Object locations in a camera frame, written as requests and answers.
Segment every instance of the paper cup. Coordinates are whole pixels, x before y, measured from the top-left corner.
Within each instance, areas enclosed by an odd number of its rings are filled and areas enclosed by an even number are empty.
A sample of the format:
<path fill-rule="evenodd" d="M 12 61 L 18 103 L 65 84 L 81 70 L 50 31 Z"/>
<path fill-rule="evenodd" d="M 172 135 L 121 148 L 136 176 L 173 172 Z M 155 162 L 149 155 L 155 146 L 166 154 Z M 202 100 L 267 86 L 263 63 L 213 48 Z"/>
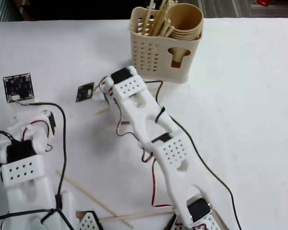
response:
<path fill-rule="evenodd" d="M 195 34 L 197 37 L 203 26 L 203 13 L 194 5 L 178 3 L 171 7 L 167 13 L 167 19 L 175 27 L 173 33 L 181 35 Z"/>

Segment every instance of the gray floor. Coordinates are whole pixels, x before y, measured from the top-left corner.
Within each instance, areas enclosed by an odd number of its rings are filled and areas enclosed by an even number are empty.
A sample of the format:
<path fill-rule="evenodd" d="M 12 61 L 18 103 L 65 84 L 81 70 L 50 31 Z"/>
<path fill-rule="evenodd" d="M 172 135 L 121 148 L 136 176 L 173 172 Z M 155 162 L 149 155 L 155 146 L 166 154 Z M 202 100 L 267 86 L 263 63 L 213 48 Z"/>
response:
<path fill-rule="evenodd" d="M 288 17 L 288 1 L 275 0 L 268 7 L 257 0 L 179 0 L 198 6 L 206 18 Z"/>

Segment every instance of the red object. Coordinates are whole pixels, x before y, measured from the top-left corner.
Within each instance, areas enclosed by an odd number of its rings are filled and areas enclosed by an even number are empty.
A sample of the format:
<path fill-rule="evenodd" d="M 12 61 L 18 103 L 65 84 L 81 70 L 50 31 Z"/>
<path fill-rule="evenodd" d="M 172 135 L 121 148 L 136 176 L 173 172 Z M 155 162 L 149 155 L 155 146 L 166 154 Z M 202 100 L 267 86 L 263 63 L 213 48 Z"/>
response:
<path fill-rule="evenodd" d="M 257 2 L 259 5 L 268 6 L 272 2 L 272 0 L 257 0 Z"/>

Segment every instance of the stack of paper cups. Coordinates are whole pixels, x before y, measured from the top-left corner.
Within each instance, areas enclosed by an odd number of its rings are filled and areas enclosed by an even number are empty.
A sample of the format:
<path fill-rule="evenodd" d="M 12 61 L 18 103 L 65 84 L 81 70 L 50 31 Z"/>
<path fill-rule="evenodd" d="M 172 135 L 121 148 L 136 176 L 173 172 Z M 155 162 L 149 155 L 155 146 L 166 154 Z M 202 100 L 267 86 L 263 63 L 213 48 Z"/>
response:
<path fill-rule="evenodd" d="M 176 4 L 168 10 L 167 19 L 170 19 L 170 25 L 175 27 L 169 35 L 170 38 L 186 42 L 201 36 L 204 16 L 196 6 L 187 3 Z M 180 63 L 188 50 L 176 47 L 172 52 L 173 60 Z"/>

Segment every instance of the circuit board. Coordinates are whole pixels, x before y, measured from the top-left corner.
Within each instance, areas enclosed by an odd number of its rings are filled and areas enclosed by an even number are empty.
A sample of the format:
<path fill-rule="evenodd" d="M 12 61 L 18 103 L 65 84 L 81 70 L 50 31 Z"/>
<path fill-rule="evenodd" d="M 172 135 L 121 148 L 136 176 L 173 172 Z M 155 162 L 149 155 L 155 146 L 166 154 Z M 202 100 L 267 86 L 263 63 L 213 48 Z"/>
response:
<path fill-rule="evenodd" d="M 78 87 L 76 102 L 81 102 L 92 98 L 94 90 L 94 82 Z"/>
<path fill-rule="evenodd" d="M 7 103 L 34 98 L 30 73 L 4 77 L 3 83 Z"/>

